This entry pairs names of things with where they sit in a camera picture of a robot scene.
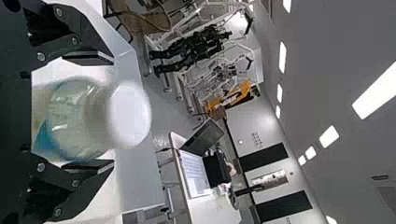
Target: black panel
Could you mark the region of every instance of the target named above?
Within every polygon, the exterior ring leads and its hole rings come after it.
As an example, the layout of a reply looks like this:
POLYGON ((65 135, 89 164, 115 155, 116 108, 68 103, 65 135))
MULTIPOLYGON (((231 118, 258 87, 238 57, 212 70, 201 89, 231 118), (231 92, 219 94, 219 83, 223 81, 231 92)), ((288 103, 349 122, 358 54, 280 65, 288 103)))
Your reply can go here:
POLYGON ((239 163, 241 164, 242 170, 248 172, 276 161, 285 160, 288 157, 285 146, 283 143, 279 143, 241 157, 239 158, 239 163))
POLYGON ((312 205, 305 191, 293 193, 266 203, 256 205, 260 221, 271 221, 280 217, 290 216, 296 213, 312 209, 312 205))

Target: white wall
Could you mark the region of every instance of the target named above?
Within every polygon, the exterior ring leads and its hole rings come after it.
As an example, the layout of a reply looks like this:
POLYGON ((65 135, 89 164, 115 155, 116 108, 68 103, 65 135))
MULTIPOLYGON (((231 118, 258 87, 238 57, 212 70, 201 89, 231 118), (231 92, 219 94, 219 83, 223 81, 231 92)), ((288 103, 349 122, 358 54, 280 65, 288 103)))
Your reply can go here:
MULTIPOLYGON (((311 188, 306 182, 301 167, 294 157, 293 152, 290 150, 288 141, 283 134, 283 131, 276 119, 276 115, 270 103, 268 102, 266 95, 264 94, 262 97, 229 109, 227 111, 227 117, 230 132, 239 157, 253 153, 262 148, 270 147, 280 142, 283 142, 289 155, 288 159, 278 161, 245 173, 247 181, 250 182, 249 185, 251 186, 251 179, 257 176, 267 175, 282 169, 286 171, 289 183, 274 189, 254 192, 253 198, 255 203, 258 204, 268 202, 303 189, 305 190, 308 199, 313 206, 313 209, 289 216, 291 223, 327 223, 311 188), (262 148, 257 148, 254 145, 251 138, 252 133, 259 134, 259 137, 263 142, 262 148), (238 144, 239 140, 243 141, 243 145, 238 144)), ((283 224, 286 223, 286 218, 282 217, 267 223, 283 224)))

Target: screw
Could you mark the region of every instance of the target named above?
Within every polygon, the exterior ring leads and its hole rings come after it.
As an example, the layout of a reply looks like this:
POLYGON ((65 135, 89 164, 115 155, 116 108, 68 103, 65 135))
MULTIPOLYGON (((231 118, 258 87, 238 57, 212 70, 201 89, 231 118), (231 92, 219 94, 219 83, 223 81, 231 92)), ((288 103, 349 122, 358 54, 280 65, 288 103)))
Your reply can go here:
POLYGON ((72 38, 72 42, 73 42, 73 45, 77 45, 78 44, 78 40, 75 37, 72 38))
POLYGON ((64 15, 64 12, 60 8, 56 8, 56 15, 62 17, 64 15))
POLYGON ((56 210, 55 210, 55 216, 56 217, 59 217, 60 215, 62 214, 62 209, 61 208, 57 208, 56 210))
POLYGON ((39 173, 41 173, 41 172, 43 172, 43 171, 45 171, 46 170, 46 164, 44 164, 44 163, 39 163, 38 165, 37 165, 37 171, 39 172, 39 173))
POLYGON ((42 52, 38 52, 38 53, 37 53, 37 59, 38 59, 40 62, 44 62, 44 61, 46 61, 46 55, 45 55, 44 53, 42 53, 42 52))
POLYGON ((78 185, 79 185, 78 180, 74 180, 74 181, 73 181, 73 184, 72 184, 73 188, 77 188, 78 185))

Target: chair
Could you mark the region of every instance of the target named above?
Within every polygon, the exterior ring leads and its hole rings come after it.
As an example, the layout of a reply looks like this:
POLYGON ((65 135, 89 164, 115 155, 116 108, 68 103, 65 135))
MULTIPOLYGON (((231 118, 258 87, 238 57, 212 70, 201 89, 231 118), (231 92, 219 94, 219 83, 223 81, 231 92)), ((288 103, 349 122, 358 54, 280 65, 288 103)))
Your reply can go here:
POLYGON ((138 14, 125 3, 125 0, 106 0, 105 19, 117 17, 120 21, 116 27, 118 31, 123 26, 130 35, 131 43, 134 40, 133 35, 151 35, 169 32, 172 29, 172 22, 163 5, 157 0, 162 12, 148 12, 138 14))

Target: floor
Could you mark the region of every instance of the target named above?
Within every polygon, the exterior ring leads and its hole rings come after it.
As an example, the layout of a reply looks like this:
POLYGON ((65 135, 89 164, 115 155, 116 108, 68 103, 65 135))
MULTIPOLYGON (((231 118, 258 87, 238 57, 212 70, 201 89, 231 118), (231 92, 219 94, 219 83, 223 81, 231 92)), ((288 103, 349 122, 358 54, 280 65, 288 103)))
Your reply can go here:
MULTIPOLYGON (((137 4, 137 1, 129 1, 130 8, 133 8, 137 12, 142 12, 144 9, 137 4)), ((116 26, 116 21, 110 21, 114 26, 116 26)), ((125 39, 129 39, 128 35, 124 33, 124 31, 120 31, 120 33, 125 36, 125 39)), ((141 74, 146 75, 149 70, 147 67, 147 53, 146 47, 144 44, 144 40, 142 37, 136 36, 132 43, 132 46, 135 48, 137 52, 137 56, 139 59, 139 66, 141 70, 141 74)), ((148 77, 143 77, 143 83, 145 86, 145 90, 149 96, 151 106, 152 106, 152 144, 156 150, 160 150, 164 147, 169 147, 168 133, 175 132, 181 133, 183 136, 189 137, 193 128, 200 124, 196 118, 192 117, 187 109, 185 102, 179 102, 176 100, 175 93, 175 84, 173 77, 170 78, 171 88, 174 90, 172 92, 164 92, 163 91, 163 82, 161 79, 156 78, 151 75, 148 77)), ((225 128, 224 123, 220 122, 220 126, 225 128)), ((233 152, 233 145, 231 143, 231 139, 229 136, 224 136, 220 140, 221 144, 226 148, 226 154, 229 161, 235 159, 235 154, 233 152)), ((162 152, 157 154, 158 161, 164 161, 171 157, 170 152, 162 152)), ((173 164, 169 164, 164 166, 161 169, 161 179, 162 181, 173 181, 177 180, 175 166, 173 164)), ((241 175, 237 175, 233 177, 233 183, 239 188, 243 188, 246 186, 245 180, 241 175)), ((184 203, 181 198, 181 190, 178 188, 173 188, 172 198, 174 207, 177 209, 181 209, 184 207, 184 203)), ((239 198, 240 204, 240 212, 242 216, 242 223, 255 223, 253 221, 253 217, 250 213, 249 207, 252 205, 252 201, 247 197, 239 198)), ((159 209, 154 209, 151 211, 151 214, 148 214, 148 217, 155 216, 159 214, 159 209)), ((127 214, 124 215, 123 221, 125 224, 135 223, 136 214, 127 214)), ((177 218, 177 223, 189 223, 186 216, 180 216, 177 218)))

